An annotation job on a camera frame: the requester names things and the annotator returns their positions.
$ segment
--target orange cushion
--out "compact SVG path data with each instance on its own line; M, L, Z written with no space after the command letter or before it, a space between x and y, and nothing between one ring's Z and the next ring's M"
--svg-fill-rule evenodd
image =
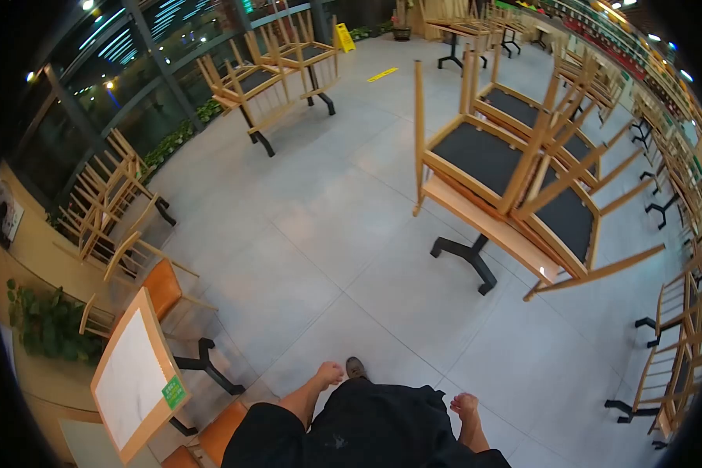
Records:
M177 447L162 463L161 468L201 468L185 445Z
M216 466L220 466L224 460L226 446L229 445L234 431L242 424L245 416L247 416L247 408L241 401L234 401L197 436L200 447Z
M182 288L179 287L177 276L174 275L174 268L171 267L171 262L167 258L162 258L153 267L151 273L143 281L143 286L148 288L153 311L159 322L164 320L164 317L182 297Z

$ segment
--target potted plant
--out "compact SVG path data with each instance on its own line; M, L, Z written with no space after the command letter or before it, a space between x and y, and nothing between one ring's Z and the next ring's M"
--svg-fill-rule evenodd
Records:
M105 341L91 333L81 335L84 304L72 303L58 287L52 294L37 295L28 287L9 279L10 326L19 332L19 343L31 356L63 358L66 361L99 363Z
M393 11L393 39L395 41L409 41L411 39L411 26L408 25L408 10L413 8L413 0L395 0Z

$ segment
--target hand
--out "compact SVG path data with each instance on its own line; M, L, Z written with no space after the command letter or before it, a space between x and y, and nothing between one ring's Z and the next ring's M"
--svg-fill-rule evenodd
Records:
M479 422L478 398L470 393L461 393L450 402L450 409L460 417L463 422Z
M327 390L329 386L339 384L344 379L344 374L344 368L340 364L325 361L314 376L322 384L323 390Z

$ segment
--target gray tile floor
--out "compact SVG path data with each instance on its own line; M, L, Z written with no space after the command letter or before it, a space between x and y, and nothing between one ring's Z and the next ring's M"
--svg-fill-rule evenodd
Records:
M677 221L658 231L657 215L643 211L654 198L646 191L603 220L598 263L661 242L668 249L530 303L522 297L535 277L490 243L484 259L498 284L478 294L480 279L465 261L429 255L438 236L466 243L477 231L431 200L411 216L413 64L423 61L433 133L457 112L459 69L436 68L448 49L390 37L358 43L341 56L343 78L328 93L337 115L319 100L298 103L266 132L271 159L250 143L238 112L187 143L151 182L179 223L166 229L156 220L146 235L168 236L164 250L201 275L191 287L219 310L182 308L163 326L213 338L214 361L249 388L246 402L285 396L320 362L356 355L377 383L431 385L448 401L461 391L477 395L489 442L514 468L651 466L651 420L617 425L603 401L633 396L651 339L633 321L654 313L660 285L681 266ZM366 81L390 67L399 70ZM551 67L545 52L525 46L502 57L499 81L542 99ZM600 143L629 117L619 108L599 129L592 115L584 130ZM604 172L636 149L630 140L604 156ZM640 156L595 196L599 205L634 187L646 166ZM192 342L171 346L195 352ZM234 399L205 373L188 370L185 379L195 396L181 417L199 428ZM163 458L184 442L167 426L151 447Z

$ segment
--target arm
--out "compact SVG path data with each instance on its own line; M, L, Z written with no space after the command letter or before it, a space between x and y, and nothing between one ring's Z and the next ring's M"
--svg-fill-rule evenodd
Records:
M314 405L319 393L331 385L337 385L344 378L344 369L337 362L323 362L317 373L299 389L279 401L278 406L288 409L300 419L305 430L309 428L314 415Z
M489 450L489 443L478 416L478 398L469 393L461 393L450 402L450 409L457 413L463 422L457 441L474 453Z

